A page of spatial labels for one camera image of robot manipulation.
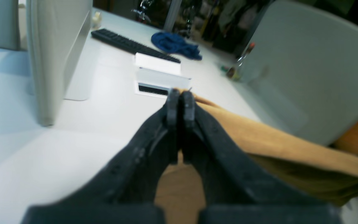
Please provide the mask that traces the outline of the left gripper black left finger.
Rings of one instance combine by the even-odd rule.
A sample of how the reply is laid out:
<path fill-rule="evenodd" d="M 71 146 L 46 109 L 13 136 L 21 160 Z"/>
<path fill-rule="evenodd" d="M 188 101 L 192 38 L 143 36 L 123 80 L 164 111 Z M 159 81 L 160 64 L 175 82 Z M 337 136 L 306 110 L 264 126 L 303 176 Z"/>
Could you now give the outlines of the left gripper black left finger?
<path fill-rule="evenodd" d="M 154 205 L 158 181 L 178 160 L 180 91 L 171 89 L 161 109 L 88 183 L 49 205 L 29 207 L 23 224 L 165 224 Z"/>

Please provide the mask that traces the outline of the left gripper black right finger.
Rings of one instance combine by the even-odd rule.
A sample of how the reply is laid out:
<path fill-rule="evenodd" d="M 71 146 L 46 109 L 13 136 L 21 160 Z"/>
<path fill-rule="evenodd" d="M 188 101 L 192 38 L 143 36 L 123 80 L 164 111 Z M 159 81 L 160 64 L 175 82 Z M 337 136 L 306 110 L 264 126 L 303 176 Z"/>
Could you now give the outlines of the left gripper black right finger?
<path fill-rule="evenodd" d="M 340 224 L 338 211 L 287 185 L 254 162 L 219 122 L 181 94 L 185 162 L 201 176 L 207 206 L 199 224 Z"/>

